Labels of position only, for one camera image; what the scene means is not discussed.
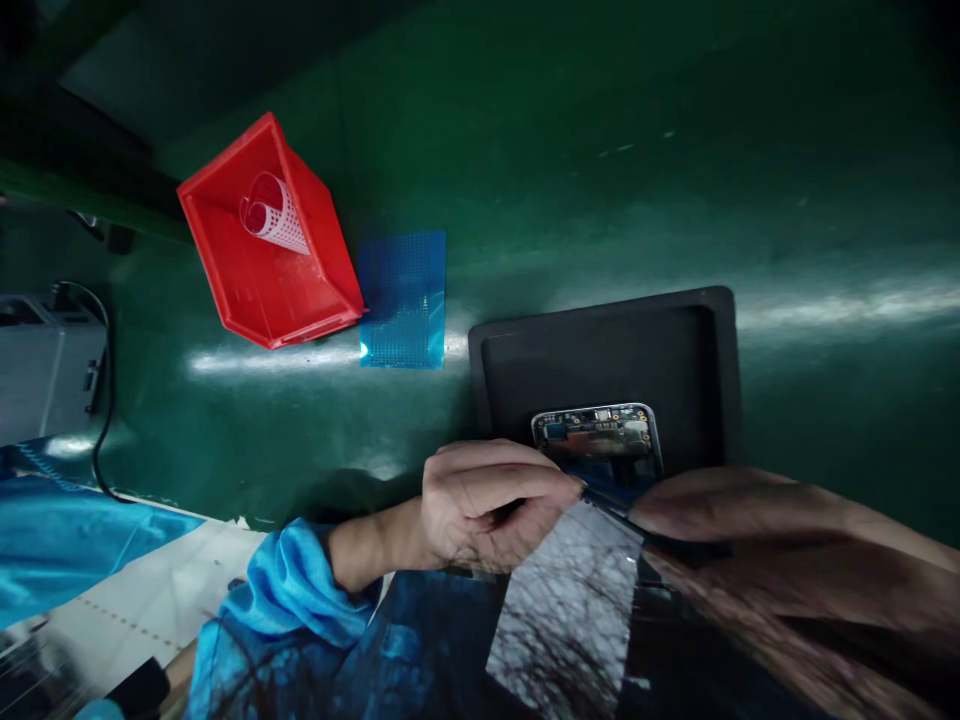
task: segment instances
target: black cable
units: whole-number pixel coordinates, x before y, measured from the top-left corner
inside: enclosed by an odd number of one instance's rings
[[[100,429],[100,436],[97,438],[97,442],[94,443],[93,450],[90,452],[90,467],[93,470],[93,477],[97,481],[97,485],[104,495],[109,498],[113,498],[119,503],[133,504],[133,500],[122,498],[113,490],[111,490],[106,481],[103,479],[103,474],[100,472],[100,448],[103,446],[103,441],[106,439],[107,432],[110,430],[110,421],[113,420],[113,412],[117,406],[117,373],[115,371],[116,362],[113,347],[113,325],[110,323],[110,314],[107,312],[107,306],[104,305],[103,300],[100,299],[100,296],[86,285],[81,285],[80,283],[73,282],[72,280],[61,280],[57,283],[57,285],[67,285],[85,292],[90,299],[97,304],[97,307],[100,309],[100,315],[103,317],[103,327],[107,331],[107,347],[104,350],[103,356],[104,360],[106,361],[104,365],[108,378],[107,390],[109,390],[110,397],[107,399],[107,416],[103,420],[103,427]]]

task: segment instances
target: gray machine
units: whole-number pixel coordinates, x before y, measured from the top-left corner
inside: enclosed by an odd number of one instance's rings
[[[0,295],[0,447],[85,428],[106,343],[72,300]]]

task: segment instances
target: blue sleeve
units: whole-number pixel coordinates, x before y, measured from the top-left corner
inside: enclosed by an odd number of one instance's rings
[[[305,670],[318,686],[336,672],[367,628],[380,582],[357,595],[337,587],[321,543],[330,529],[301,518],[254,553],[248,582],[200,630],[190,717],[222,714],[222,699],[237,695],[253,667],[280,686]]]

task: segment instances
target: blue protective film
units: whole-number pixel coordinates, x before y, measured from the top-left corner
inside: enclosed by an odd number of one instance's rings
[[[360,367],[441,370],[446,230],[366,242],[358,266]]]

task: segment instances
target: protective film sheet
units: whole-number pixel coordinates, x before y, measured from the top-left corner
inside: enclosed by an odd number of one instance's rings
[[[586,503],[568,510],[510,576],[487,672],[546,718],[580,714],[550,668],[576,668],[596,717],[624,680],[641,542]]]
[[[441,370],[446,231],[368,241],[358,266],[370,309],[360,320],[360,366]]]

